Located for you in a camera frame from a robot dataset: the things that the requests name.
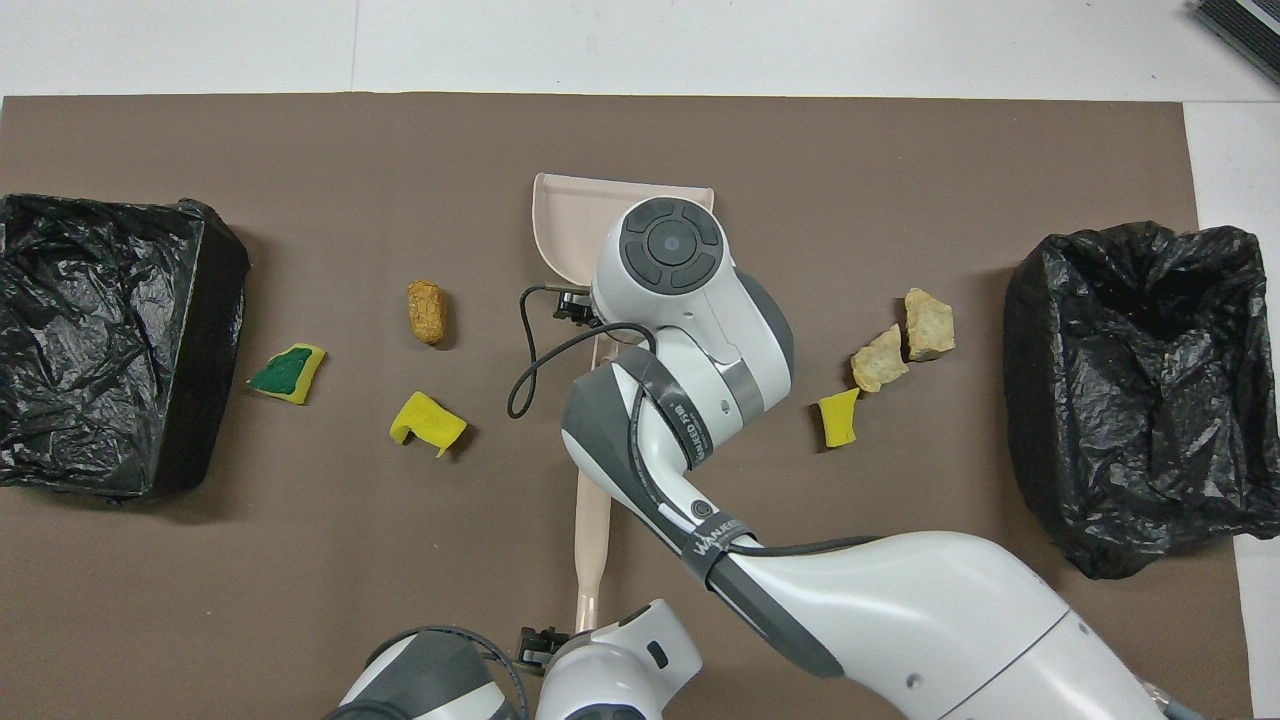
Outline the beige plastic dustpan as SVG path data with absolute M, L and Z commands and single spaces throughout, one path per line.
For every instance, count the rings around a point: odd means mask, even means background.
M 675 329 L 713 363 L 735 357 L 713 301 L 731 264 L 709 188 L 541 173 L 532 188 L 535 245 L 563 287 L 590 291 L 593 359 Z

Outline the beige brush black bristles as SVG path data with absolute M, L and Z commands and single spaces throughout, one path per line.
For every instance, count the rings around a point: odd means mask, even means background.
M 608 560 L 613 498 L 580 471 L 575 502 L 573 561 L 577 593 L 573 628 L 580 633 L 599 626 L 600 592 Z

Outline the brown toy bread roll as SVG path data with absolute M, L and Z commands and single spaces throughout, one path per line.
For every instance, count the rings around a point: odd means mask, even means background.
M 447 333 L 447 296 L 430 281 L 413 281 L 406 290 L 410 329 L 428 346 L 438 346 Z

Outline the curled yellow sponge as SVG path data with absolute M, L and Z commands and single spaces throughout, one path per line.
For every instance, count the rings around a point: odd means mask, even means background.
M 404 445 L 413 436 L 436 450 L 436 459 L 444 457 L 451 447 L 468 429 L 468 423 L 439 405 L 433 397 L 415 391 L 390 423 L 392 441 Z

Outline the small yellow sponge piece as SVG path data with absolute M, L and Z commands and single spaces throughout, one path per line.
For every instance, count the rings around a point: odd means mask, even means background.
M 859 388 L 829 395 L 818 400 L 818 411 L 826 448 L 840 448 L 856 441 L 856 405 Z

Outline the yellow and green sponge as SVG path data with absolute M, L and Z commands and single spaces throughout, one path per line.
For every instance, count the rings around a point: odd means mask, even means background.
M 268 397 L 306 405 L 314 378 L 325 357 L 324 348 L 293 343 L 284 352 L 270 357 L 266 366 L 247 380 L 247 386 Z

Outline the bin with black bag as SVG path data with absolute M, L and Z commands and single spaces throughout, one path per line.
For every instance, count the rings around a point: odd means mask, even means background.
M 1153 222 L 1051 234 L 1004 301 L 1019 489 L 1094 580 L 1280 537 L 1280 416 L 1258 238 Z
M 0 487 L 133 500 L 201 484 L 248 270 L 193 199 L 0 197 Z

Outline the brown table mat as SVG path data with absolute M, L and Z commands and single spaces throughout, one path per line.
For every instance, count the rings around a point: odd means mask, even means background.
M 1092 582 L 1012 477 L 1009 277 L 1048 234 L 1197 217 L 1175 102 L 481 94 L 9 97 L 0 195 L 197 199 L 251 256 L 236 387 L 207 479 L 165 503 L 0 489 L 0 720 L 307 720 L 370 651 L 457 624 L 503 644 L 573 620 L 580 346 L 518 421 L 517 299 L 553 278 L 536 174 L 710 187 L 737 264 L 782 307 L 791 395 L 694 475 L 769 544 L 947 529 L 1000 542 L 1139 676 L 1254 714 L 1233 546 Z M 419 342 L 406 290 L 447 296 Z M 956 348 L 908 360 L 905 295 L 954 307 Z M 818 400 L 900 324 L 908 374 L 826 448 Z M 306 405 L 247 380 L 293 343 Z M 468 423 L 444 457 L 390 439 L 415 391 Z

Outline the black ribbed object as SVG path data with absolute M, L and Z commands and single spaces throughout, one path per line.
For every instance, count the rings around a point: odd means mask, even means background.
M 1194 0 L 1190 8 L 1233 47 L 1280 65 L 1280 0 Z

